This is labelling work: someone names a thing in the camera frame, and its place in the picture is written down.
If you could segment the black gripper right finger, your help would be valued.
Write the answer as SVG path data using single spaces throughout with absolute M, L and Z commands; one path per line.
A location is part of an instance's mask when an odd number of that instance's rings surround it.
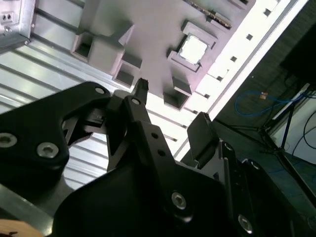
M 190 124 L 188 139 L 197 170 L 220 185 L 203 209 L 203 228 L 215 237 L 294 237 L 296 214 L 283 193 L 255 161 L 239 161 L 232 146 L 219 138 L 208 114 Z

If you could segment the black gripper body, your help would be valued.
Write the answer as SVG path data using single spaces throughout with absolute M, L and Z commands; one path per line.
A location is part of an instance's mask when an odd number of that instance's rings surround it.
M 133 163 L 111 171 L 70 194 L 54 215 L 55 237 L 231 237 L 221 185 L 177 165 L 171 180 L 187 206 L 166 211 L 147 173 Z

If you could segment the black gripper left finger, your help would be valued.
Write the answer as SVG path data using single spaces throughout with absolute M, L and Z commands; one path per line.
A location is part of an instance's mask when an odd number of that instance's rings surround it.
M 0 214 L 27 223 L 46 222 L 39 205 L 58 187 L 69 161 L 69 148 L 93 133 L 107 137 L 107 173 L 133 163 L 147 173 L 163 208 L 180 221 L 173 207 L 187 206 L 171 180 L 178 165 L 161 129 L 146 110 L 148 81 L 139 79 L 132 93 L 110 93 L 84 82 L 0 117 Z

